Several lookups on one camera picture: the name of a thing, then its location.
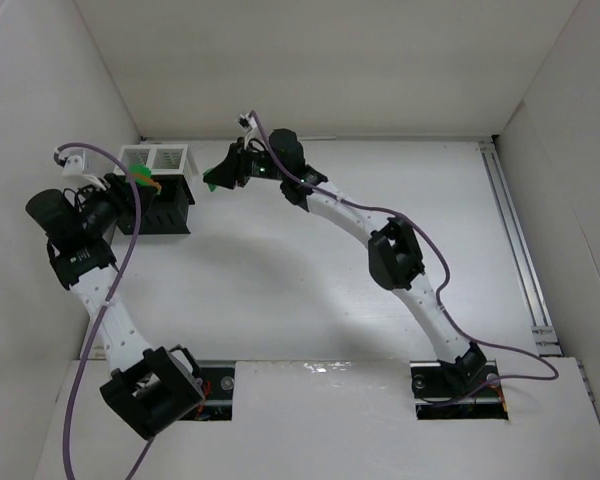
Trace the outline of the green two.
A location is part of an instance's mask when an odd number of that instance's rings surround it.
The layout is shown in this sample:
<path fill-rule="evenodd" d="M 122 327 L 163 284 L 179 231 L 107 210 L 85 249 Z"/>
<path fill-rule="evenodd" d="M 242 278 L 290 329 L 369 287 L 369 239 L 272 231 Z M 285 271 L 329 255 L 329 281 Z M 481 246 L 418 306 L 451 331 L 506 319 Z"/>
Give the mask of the green two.
<path fill-rule="evenodd" d="M 209 169 L 204 172 L 202 180 L 207 185 L 210 192 L 214 192 L 218 188 L 218 186 L 215 183 L 213 183 L 214 174 L 212 169 Z"/>

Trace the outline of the green and orange lego stack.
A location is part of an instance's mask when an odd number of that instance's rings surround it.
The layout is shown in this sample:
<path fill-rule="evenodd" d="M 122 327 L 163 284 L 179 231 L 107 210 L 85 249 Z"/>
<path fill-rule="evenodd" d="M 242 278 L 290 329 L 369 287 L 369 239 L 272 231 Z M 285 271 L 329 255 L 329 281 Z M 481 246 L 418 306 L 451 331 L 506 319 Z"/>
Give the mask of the green and orange lego stack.
<path fill-rule="evenodd" d="M 141 186 L 149 186 L 155 188 L 158 192 L 162 190 L 159 182 L 152 178 L 152 171 L 146 165 L 135 164 L 129 167 L 129 172 L 133 180 Z"/>

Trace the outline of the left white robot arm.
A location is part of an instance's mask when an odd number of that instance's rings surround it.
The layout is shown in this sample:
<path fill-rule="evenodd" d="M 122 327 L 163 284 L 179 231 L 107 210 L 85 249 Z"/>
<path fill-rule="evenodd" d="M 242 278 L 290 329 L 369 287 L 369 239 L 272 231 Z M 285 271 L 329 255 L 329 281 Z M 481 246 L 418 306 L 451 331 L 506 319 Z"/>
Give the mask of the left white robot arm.
<path fill-rule="evenodd" d="M 87 310 L 105 348 L 110 378 L 105 403 L 140 437 L 150 440 L 205 400 L 204 377 L 189 350 L 152 346 L 134 325 L 117 288 L 121 265 L 104 238 L 113 225 L 135 225 L 160 194 L 158 183 L 130 185 L 114 174 L 101 187 L 85 186 L 80 202 L 58 189 L 26 204 L 47 236 L 49 262 L 62 287 Z"/>

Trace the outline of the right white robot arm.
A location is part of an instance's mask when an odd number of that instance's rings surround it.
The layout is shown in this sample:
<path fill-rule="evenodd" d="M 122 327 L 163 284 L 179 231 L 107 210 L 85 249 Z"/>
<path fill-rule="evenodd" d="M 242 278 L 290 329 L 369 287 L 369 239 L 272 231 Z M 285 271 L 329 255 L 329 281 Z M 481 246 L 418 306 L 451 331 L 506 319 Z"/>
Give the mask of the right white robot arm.
<path fill-rule="evenodd" d="M 225 159 L 203 174 L 209 187 L 231 190 L 252 178 L 278 181 L 289 203 L 357 239 L 366 248 L 372 279 L 401 300 L 425 332 L 451 395 L 464 396 L 476 387 L 486 358 L 446 318 L 426 275 L 415 231 L 406 220 L 395 213 L 353 207 L 326 175 L 307 163 L 297 135 L 288 129 L 274 130 L 266 142 L 238 138 Z"/>

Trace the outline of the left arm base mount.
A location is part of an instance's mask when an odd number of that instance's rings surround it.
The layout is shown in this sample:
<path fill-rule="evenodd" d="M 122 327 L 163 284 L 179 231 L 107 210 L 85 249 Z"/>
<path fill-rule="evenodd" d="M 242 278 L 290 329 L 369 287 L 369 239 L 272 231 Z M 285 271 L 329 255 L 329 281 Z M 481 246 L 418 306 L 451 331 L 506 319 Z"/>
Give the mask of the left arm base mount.
<path fill-rule="evenodd" d="M 205 401 L 186 414 L 181 421 L 230 421 L 235 388 L 235 362 L 204 361 L 202 371 Z"/>

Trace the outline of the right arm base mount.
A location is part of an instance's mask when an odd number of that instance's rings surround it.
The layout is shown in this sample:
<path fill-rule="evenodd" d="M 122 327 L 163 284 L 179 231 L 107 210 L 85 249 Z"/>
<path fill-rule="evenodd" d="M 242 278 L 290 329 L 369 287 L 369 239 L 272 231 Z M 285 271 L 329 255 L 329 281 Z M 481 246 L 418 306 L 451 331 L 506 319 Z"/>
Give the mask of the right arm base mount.
<path fill-rule="evenodd" d="M 498 376 L 496 363 L 489 361 L 467 387 L 454 387 L 446 379 L 437 362 L 410 364 L 411 388 L 414 395 L 416 418 L 434 420 L 503 420 L 509 419 L 503 390 L 499 383 L 474 389 L 491 377 Z"/>

